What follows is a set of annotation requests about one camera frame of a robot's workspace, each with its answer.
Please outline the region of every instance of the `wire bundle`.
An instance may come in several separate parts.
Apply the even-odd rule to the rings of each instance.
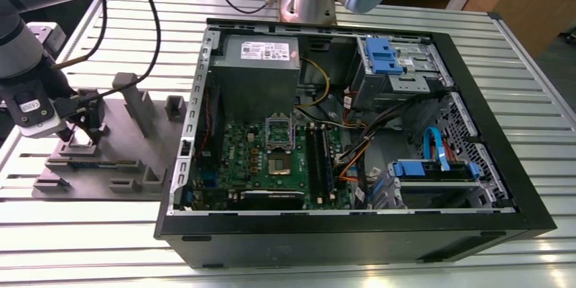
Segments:
[[[360,159],[360,156],[364,154],[365,150],[369,146],[369,141],[372,141],[372,138],[376,134],[376,131],[380,129],[380,127],[385,126],[385,124],[397,118],[404,110],[406,108],[412,107],[414,104],[420,103],[424,100],[441,98],[445,96],[446,91],[440,90],[437,92],[432,92],[430,94],[417,94],[416,96],[410,97],[401,103],[396,104],[394,106],[389,107],[372,121],[372,123],[368,124],[368,126],[364,128],[364,131],[361,132],[360,139],[357,143],[353,145],[350,149],[348,149],[340,156],[340,160],[345,159],[348,156],[350,156],[354,152],[356,156],[352,158],[350,162],[346,164],[344,170],[341,170],[338,179],[340,180],[349,180],[352,178],[345,177],[346,171],[350,169],[353,163]]]

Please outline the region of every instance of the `power supply label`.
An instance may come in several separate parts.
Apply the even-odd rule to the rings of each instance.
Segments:
[[[246,60],[289,61],[288,43],[244,42],[240,57]]]

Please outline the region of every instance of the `yellow wire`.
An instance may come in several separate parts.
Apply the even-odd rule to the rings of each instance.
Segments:
[[[304,108],[304,107],[314,106],[317,103],[321,103],[324,98],[328,96],[328,92],[330,91],[330,78],[328,77],[328,74],[325,73],[324,69],[316,64],[316,62],[313,62],[310,59],[306,59],[305,57],[301,57],[300,59],[302,59],[305,62],[308,62],[316,67],[317,71],[322,73],[324,80],[325,80],[325,89],[324,89],[322,96],[309,104],[296,105],[297,108]]]
[[[368,146],[369,146],[369,143],[368,143],[366,146],[360,150],[358,154],[353,157],[350,163],[348,163],[348,165],[345,166],[344,170],[342,170],[341,173],[340,173],[338,179],[344,179],[344,178],[345,178],[345,177],[344,177],[345,171],[348,171],[348,169],[352,167],[352,165],[353,165],[353,163],[356,162],[356,160],[360,159],[360,156],[361,156],[361,154],[364,153],[364,151],[366,150]]]

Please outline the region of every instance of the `black cable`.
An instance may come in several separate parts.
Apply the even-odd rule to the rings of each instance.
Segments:
[[[66,62],[61,62],[52,65],[50,68],[53,70],[64,69],[65,67],[70,67],[72,65],[80,62],[88,61],[88,59],[94,55],[96,51],[100,49],[101,41],[104,40],[104,35],[106,33],[106,27],[108,27],[108,3],[106,0],[101,0],[101,27],[100,27],[100,35],[98,35],[98,39],[96,40],[96,44],[93,45],[92,49],[85,55],[72,60],[68,60]]]
[[[158,18],[158,12],[156,10],[156,4],[153,3],[153,0],[148,0],[148,2],[150,4],[153,23],[156,25],[156,48],[153,50],[152,60],[150,60],[150,64],[148,66],[148,69],[145,70],[145,73],[133,82],[129,82],[128,84],[125,84],[125,85],[122,85],[122,86],[120,86],[112,90],[108,90],[101,94],[97,94],[94,96],[90,96],[90,97],[81,99],[81,102],[80,102],[81,107],[85,107],[85,105],[90,101],[98,100],[100,98],[104,98],[105,96],[109,96],[110,94],[114,94],[116,92],[120,92],[120,91],[128,89],[129,87],[134,86],[150,75],[150,72],[153,70],[153,66],[156,65],[158,55],[160,55],[160,44],[162,43],[162,30],[160,28],[160,18]]]
[[[413,106],[414,104],[417,104],[418,102],[421,102],[424,100],[441,98],[442,96],[446,95],[446,93],[448,93],[448,91],[440,90],[440,91],[432,92],[429,94],[417,94],[417,95],[412,96],[410,98],[408,98],[401,103],[398,103],[394,106],[392,106],[390,108],[388,108],[374,118],[372,123],[368,124],[366,128],[364,128],[364,131],[361,132],[361,135],[360,135],[358,142],[356,143],[356,145],[350,149],[348,149],[345,152],[342,152],[342,154],[340,156],[340,160],[342,160],[348,155],[354,153],[357,150],[360,150],[364,147],[364,145],[368,144],[368,142],[370,141],[372,137],[376,134],[376,130],[380,127],[385,126],[385,124],[390,120],[397,118],[401,115],[401,113],[404,112],[404,110],[406,110],[406,108],[409,108],[410,106]]]
[[[224,1],[228,3],[228,5],[232,7],[233,10],[236,10],[240,13],[245,13],[246,15],[249,15],[252,13],[257,13],[258,11],[261,11],[268,6],[268,1],[265,1],[264,4],[260,6],[260,8],[256,8],[254,10],[244,10],[244,9],[240,9],[238,7],[236,7],[229,0],[224,0]]]

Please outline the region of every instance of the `power cable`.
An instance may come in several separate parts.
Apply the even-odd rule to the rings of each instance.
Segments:
[[[65,67],[70,67],[72,65],[74,65],[80,62],[88,61],[88,59],[93,56],[96,51],[100,49],[101,41],[104,40],[104,35],[106,33],[106,27],[108,27],[108,4],[106,4],[106,0],[101,0],[100,35],[98,35],[98,39],[96,40],[96,44],[93,45],[93,48],[89,50],[89,52],[85,55],[82,55],[82,56],[80,56],[72,60],[68,60],[66,62],[61,62],[61,63],[52,65],[50,68],[53,70],[64,69]]]
[[[245,13],[246,15],[249,15],[249,14],[252,14],[252,13],[257,13],[258,11],[261,11],[261,10],[268,6],[268,3],[269,3],[272,0],[265,0],[265,1],[264,1],[264,4],[261,4],[261,6],[260,6],[258,8],[256,8],[254,10],[244,10],[244,9],[240,9],[238,7],[236,7],[236,5],[234,5],[229,0],[224,0],[224,1],[228,3],[228,5],[232,7],[233,10],[236,10],[236,11],[240,12],[240,13]]]
[[[153,23],[156,25],[156,48],[153,50],[152,60],[150,60],[150,64],[148,66],[148,69],[145,70],[145,73],[133,82],[129,82],[128,84],[125,84],[125,85],[122,85],[122,86],[120,86],[112,90],[108,90],[108,91],[102,92],[101,94],[97,94],[94,96],[90,96],[90,97],[81,99],[81,101],[80,101],[81,107],[85,107],[89,102],[98,100],[98,99],[104,98],[105,96],[109,96],[110,94],[114,94],[116,92],[120,92],[120,91],[130,88],[132,86],[138,84],[150,75],[150,72],[153,70],[153,67],[156,66],[156,62],[158,59],[160,44],[162,43],[162,30],[160,28],[160,18],[158,18],[158,12],[156,10],[156,4],[153,3],[153,0],[148,0],[148,2],[150,4]]]

